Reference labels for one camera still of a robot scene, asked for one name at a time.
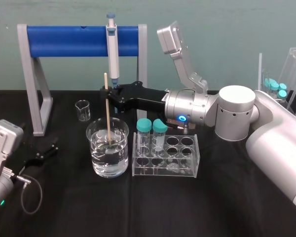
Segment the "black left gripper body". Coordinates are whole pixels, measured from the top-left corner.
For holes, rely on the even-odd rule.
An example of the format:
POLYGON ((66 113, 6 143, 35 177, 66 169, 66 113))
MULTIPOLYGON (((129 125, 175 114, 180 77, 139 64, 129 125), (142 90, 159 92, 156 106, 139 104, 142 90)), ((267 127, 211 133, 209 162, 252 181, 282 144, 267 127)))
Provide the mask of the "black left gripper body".
POLYGON ((14 175, 12 178, 16 178, 17 176, 21 175, 21 173, 34 162, 34 158, 31 159, 17 159, 12 162, 12 171, 14 175))

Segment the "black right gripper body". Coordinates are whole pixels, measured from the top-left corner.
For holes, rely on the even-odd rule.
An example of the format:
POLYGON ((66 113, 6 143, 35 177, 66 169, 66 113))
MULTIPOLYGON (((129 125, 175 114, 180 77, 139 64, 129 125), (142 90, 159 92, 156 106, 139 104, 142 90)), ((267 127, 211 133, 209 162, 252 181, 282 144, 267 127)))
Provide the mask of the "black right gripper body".
POLYGON ((160 113, 165 111, 165 102, 162 100, 166 95, 165 91, 146 88, 141 81, 118 87, 119 91, 115 95, 124 101, 125 111, 131 109, 160 113))

